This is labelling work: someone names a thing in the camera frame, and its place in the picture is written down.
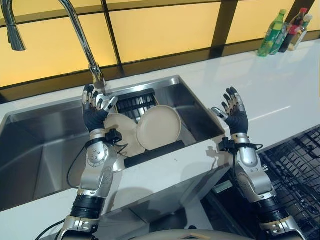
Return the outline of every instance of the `white plate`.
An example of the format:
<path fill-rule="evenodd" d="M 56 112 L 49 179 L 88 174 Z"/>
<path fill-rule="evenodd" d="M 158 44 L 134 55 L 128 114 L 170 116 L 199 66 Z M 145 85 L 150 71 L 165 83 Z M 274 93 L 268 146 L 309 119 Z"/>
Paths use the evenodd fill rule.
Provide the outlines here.
<path fill-rule="evenodd" d="M 172 107 L 158 105 L 142 115 L 136 136 L 145 149 L 153 150 L 177 141 L 180 131 L 178 113 Z"/>
<path fill-rule="evenodd" d="M 119 114 L 110 113 L 104 121 L 104 127 L 108 132 L 110 129 L 116 129 L 122 135 L 122 141 L 117 145 L 128 146 L 121 152 L 126 157 L 133 157 L 145 152 L 145 148 L 142 147 L 137 139 L 137 124 L 129 117 Z"/>

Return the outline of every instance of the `stainless steel sink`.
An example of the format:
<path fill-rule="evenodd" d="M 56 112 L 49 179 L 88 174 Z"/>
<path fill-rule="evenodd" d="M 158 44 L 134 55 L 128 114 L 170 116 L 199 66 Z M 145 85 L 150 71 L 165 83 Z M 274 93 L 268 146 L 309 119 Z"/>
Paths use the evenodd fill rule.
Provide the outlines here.
<path fill-rule="evenodd" d="M 179 76 L 114 89 L 117 96 L 153 89 L 160 105 L 174 108 L 182 120 L 183 147 L 223 134 L 216 118 L 201 104 Z M 8 113 L 0 126 L 0 211 L 69 189 L 68 169 L 89 134 L 82 119 L 81 97 Z M 159 156 L 150 152 L 140 156 Z M 86 151 L 70 172 L 77 185 Z"/>

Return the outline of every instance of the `dishwasher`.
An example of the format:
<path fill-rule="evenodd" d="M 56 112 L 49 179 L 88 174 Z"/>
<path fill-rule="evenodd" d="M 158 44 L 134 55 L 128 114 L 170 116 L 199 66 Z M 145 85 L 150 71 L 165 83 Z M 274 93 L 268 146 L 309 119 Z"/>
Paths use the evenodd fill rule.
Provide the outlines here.
<path fill-rule="evenodd" d="M 258 152 L 277 197 L 307 240 L 320 239 L 320 125 Z M 213 229 L 253 239 L 260 228 L 226 174 L 201 201 Z"/>

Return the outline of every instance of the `bottle cap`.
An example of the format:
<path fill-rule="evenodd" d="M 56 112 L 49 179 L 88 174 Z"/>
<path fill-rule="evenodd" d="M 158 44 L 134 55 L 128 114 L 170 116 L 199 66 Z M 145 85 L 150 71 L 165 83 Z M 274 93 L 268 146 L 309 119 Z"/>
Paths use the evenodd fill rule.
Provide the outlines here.
<path fill-rule="evenodd" d="M 313 16 L 311 14 L 307 14 L 304 16 L 303 21 L 310 22 Z"/>
<path fill-rule="evenodd" d="M 308 8 L 305 8 L 305 7 L 300 9 L 300 13 L 304 13 L 305 14 L 307 11 L 308 11 Z"/>

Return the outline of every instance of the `chrome faucet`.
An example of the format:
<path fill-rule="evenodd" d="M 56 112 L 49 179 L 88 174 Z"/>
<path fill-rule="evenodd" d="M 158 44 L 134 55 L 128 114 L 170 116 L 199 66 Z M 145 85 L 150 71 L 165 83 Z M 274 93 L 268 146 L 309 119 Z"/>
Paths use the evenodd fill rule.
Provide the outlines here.
<path fill-rule="evenodd" d="M 18 30 L 14 12 L 12 9 L 12 1 L 13 0 L 1 0 L 1 8 L 8 32 L 8 39 L 9 43 L 11 44 L 11 48 L 15 51 L 24 51 L 26 50 L 26 47 L 24 45 L 24 42 L 21 38 L 20 32 Z M 107 92 L 107 82 L 105 80 L 105 77 L 103 73 L 101 72 L 101 69 L 96 62 L 90 46 L 88 44 L 88 41 L 86 39 L 84 30 L 82 29 L 81 23 L 79 21 L 78 15 L 75 11 L 74 6 L 71 4 L 70 0 L 59 0 L 59 2 L 63 5 L 66 12 L 69 15 L 69 18 L 71 19 L 72 25 L 74 27 L 74 30 L 76 32 L 76 35 L 79 38 L 79 41 L 81 43 L 82 49 L 85 53 L 86 59 L 89 62 L 89 69 L 93 76 L 93 84 L 96 89 L 102 90 L 103 94 L 106 94 Z"/>

